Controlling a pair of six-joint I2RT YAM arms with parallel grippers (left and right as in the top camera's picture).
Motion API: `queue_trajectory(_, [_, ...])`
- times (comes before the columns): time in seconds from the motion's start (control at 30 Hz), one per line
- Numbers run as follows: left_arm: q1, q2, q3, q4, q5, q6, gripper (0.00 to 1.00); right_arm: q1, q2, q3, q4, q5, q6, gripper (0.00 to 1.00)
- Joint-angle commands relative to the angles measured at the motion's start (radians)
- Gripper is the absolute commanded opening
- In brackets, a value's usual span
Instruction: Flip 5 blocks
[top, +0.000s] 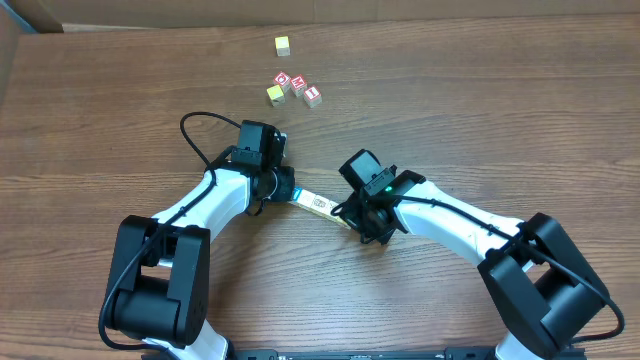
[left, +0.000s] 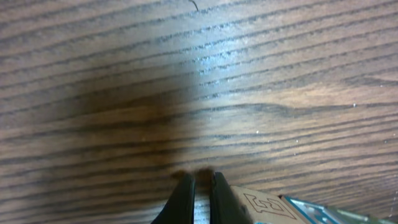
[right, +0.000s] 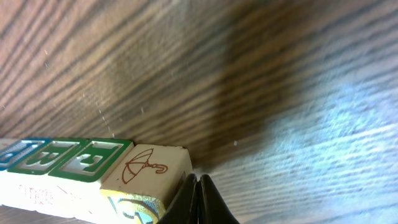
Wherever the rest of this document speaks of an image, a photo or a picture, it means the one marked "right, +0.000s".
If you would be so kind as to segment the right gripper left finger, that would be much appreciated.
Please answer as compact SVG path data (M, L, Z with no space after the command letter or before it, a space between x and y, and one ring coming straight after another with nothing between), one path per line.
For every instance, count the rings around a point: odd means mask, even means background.
M197 216L197 177L189 174L164 216L157 224L196 224Z

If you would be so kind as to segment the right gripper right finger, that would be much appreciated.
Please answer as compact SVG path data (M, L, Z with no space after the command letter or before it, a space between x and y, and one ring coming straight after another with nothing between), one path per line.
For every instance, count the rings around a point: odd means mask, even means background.
M209 175L200 177L197 196L199 224L239 224Z

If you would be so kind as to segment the yellow top wooden block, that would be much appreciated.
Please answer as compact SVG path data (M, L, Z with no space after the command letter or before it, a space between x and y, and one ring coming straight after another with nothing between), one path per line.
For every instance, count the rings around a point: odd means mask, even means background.
M100 188L111 209L107 222L157 223L192 172L182 146L134 146Z

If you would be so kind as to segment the beige drawing wooden block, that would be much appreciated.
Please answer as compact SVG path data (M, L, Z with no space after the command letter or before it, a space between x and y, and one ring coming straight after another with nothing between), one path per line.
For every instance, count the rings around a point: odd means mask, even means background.
M49 172L68 195L66 211L80 220L104 223L112 206L100 194L100 187L133 147L130 140L89 139L69 152Z

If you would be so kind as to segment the green letter B block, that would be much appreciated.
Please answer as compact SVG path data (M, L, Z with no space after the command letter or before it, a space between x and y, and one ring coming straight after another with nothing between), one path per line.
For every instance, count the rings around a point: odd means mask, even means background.
M69 205L67 193L59 189L60 182L49 176L49 172L62 162L69 152L86 141L87 139L76 138L50 139L43 148L8 170L24 175L25 180L22 181L20 189L25 190L25 199L33 205L30 211L63 218L73 217L71 211L66 211Z

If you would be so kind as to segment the beige picture wooden block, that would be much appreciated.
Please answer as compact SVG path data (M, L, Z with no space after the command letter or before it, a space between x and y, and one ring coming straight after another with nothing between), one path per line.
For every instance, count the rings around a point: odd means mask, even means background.
M32 203L25 199L25 190L20 189L24 175L8 170L49 142L47 138L1 139L1 205L32 210Z

